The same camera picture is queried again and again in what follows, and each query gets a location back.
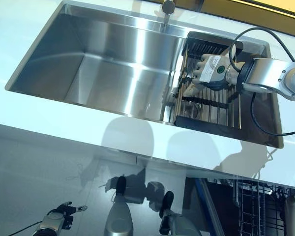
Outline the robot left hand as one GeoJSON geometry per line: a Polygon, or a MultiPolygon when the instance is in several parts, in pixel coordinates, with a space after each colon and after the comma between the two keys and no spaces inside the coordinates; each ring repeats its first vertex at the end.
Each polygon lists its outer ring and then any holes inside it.
{"type": "Polygon", "coordinates": [[[72,202],[65,202],[56,208],[57,213],[61,213],[63,216],[71,216],[77,212],[82,212],[87,210],[87,206],[73,206],[72,202]]]}

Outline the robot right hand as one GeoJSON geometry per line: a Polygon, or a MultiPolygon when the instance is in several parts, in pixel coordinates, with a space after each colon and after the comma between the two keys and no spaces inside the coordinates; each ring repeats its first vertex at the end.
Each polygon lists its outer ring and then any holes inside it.
{"type": "Polygon", "coordinates": [[[202,90],[219,91],[227,88],[229,84],[236,84],[239,74],[231,65],[230,55],[236,55],[236,46],[228,47],[220,55],[203,54],[197,62],[193,71],[194,78],[190,84],[191,88],[202,90]]]}

